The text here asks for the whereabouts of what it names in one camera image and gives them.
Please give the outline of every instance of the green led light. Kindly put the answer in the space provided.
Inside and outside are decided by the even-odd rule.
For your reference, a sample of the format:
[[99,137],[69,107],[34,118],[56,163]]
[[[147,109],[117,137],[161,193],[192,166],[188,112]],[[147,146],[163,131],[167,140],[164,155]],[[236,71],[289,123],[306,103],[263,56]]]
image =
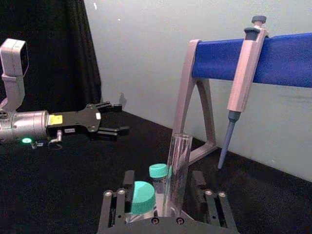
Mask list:
[[28,138],[28,137],[26,137],[26,138],[23,138],[23,140],[21,140],[23,143],[25,143],[25,144],[27,144],[27,143],[31,143],[32,142],[32,140],[30,139],[30,138]]

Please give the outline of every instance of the plastic bottle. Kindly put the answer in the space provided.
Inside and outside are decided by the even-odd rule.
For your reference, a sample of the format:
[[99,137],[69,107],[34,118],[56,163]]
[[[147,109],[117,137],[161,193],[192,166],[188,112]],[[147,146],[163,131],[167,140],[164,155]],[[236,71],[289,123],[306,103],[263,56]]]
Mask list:
[[154,211],[157,211],[157,216],[162,216],[165,181],[168,167],[164,163],[154,164],[149,167],[149,172],[155,189],[156,206],[154,207]]
[[126,223],[154,217],[155,190],[150,183],[135,181],[131,212],[125,214]]

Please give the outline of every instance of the mint green lid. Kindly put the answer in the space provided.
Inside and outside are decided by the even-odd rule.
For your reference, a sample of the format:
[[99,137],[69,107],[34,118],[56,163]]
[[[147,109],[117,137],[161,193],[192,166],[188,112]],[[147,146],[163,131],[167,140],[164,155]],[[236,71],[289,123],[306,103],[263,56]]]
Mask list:
[[131,213],[140,215],[152,210],[155,206],[154,187],[144,181],[135,181]]
[[158,163],[150,166],[150,177],[151,178],[162,178],[167,175],[167,165],[164,163]]

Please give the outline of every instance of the white wall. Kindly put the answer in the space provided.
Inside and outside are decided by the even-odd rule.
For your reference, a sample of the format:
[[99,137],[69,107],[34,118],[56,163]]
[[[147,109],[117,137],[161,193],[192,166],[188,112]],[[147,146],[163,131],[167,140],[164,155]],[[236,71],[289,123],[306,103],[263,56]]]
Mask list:
[[[270,36],[312,31],[311,0],[85,0],[104,100],[172,127],[188,41],[243,38],[253,15]],[[211,80],[216,138],[232,83]],[[198,92],[185,132],[204,139]],[[312,181],[312,90],[254,84],[229,150]]]

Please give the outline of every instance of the black fabric backdrop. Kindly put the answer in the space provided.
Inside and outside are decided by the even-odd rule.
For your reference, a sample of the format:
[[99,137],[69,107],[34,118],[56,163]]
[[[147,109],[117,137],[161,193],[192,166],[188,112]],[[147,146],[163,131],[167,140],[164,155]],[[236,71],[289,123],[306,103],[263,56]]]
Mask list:
[[[0,43],[27,42],[18,111],[73,111],[100,101],[100,76],[83,0],[2,0]],[[5,97],[0,83],[0,99]]]

